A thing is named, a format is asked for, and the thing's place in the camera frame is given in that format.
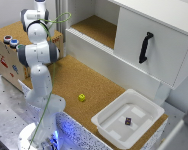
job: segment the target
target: drawer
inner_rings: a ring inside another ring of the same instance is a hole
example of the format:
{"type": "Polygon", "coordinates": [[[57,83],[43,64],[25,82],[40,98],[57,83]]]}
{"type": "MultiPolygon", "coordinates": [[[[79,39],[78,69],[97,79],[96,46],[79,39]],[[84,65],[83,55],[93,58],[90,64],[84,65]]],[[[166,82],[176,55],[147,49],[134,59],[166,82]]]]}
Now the drawer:
{"type": "Polygon", "coordinates": [[[144,72],[173,86],[188,51],[188,36],[132,11],[120,8],[114,54],[144,72]],[[145,56],[139,63],[147,32],[145,56]]]}

